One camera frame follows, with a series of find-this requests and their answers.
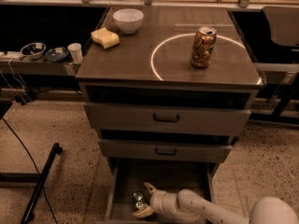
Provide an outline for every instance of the power strip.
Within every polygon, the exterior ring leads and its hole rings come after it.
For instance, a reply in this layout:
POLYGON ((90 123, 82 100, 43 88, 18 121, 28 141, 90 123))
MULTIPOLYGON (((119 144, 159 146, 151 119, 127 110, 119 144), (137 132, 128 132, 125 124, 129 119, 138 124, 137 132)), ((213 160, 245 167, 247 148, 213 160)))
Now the power strip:
POLYGON ((23 55, 18 51, 8 51, 7 54, 3 53, 2 56, 0 56, 1 59, 18 59, 21 60, 23 58, 23 55))

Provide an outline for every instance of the floor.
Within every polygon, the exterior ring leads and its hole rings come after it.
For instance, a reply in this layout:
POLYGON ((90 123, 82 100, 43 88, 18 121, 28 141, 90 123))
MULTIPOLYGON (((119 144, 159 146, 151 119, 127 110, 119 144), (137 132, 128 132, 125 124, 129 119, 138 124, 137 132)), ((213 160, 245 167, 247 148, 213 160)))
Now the floor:
MULTIPOLYGON (((39 171, 54 143, 55 158, 45 191, 59 224, 99 224, 105 218, 112 174, 82 103, 35 101, 14 104, 4 116, 27 146, 39 171)), ((19 140, 0 120, 1 172, 34 173, 19 140)), ((263 196, 276 196, 299 215, 298 126, 250 120, 213 177, 215 203, 245 217, 263 196)), ((33 186, 0 188, 0 223, 20 223, 33 186)), ((31 223, 55 223, 42 194, 31 223)))

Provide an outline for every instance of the drawer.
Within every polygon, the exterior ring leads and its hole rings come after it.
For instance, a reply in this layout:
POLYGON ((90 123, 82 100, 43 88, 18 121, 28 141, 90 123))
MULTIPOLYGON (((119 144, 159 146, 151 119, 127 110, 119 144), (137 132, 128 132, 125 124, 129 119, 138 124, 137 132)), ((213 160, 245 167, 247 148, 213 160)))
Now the drawer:
POLYGON ((96 103, 163 105, 242 109, 255 90, 205 89, 168 82, 96 82, 81 83, 82 91, 96 103))
POLYGON ((201 133, 238 136, 250 111, 194 107, 88 103, 93 128, 161 133, 201 133))
POLYGON ((232 146, 101 140, 104 156, 142 160, 224 162, 232 146))
POLYGON ((159 215, 141 219, 132 215, 135 211, 132 194, 135 191, 141 190, 149 203, 150 195, 144 182, 172 193, 190 189, 203 198, 212 200, 210 175, 205 163, 118 159, 113 174, 106 223, 179 223, 159 215))

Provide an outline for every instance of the open drawer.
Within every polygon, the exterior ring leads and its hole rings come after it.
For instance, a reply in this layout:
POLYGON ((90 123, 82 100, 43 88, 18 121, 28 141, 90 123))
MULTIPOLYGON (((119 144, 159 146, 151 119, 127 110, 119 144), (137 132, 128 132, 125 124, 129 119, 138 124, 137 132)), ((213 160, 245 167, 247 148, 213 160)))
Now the open drawer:
POLYGON ((183 161, 144 161, 118 159, 114 168, 113 186, 107 204, 107 223, 179 223, 171 217, 154 214, 136 218, 132 195, 140 190, 147 203, 150 195, 143 183, 149 182, 156 189, 178 193, 190 189, 206 200, 212 201, 210 174, 206 163, 183 161))

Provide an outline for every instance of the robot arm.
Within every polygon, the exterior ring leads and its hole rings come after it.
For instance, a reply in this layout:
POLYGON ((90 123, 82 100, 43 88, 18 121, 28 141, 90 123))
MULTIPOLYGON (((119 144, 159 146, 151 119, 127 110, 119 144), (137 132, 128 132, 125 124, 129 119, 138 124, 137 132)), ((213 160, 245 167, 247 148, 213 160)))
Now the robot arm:
MULTIPOLYGON (((145 183, 150 197, 150 206, 144 213, 157 213, 180 223, 199 223, 204 217, 213 224, 299 224, 299 220, 289 205, 278 198, 265 197, 254 204, 250 217, 242 217, 211 203, 195 192, 183 189, 178 194, 158 190, 145 183)), ((136 217, 142 217, 142 211, 136 217)))

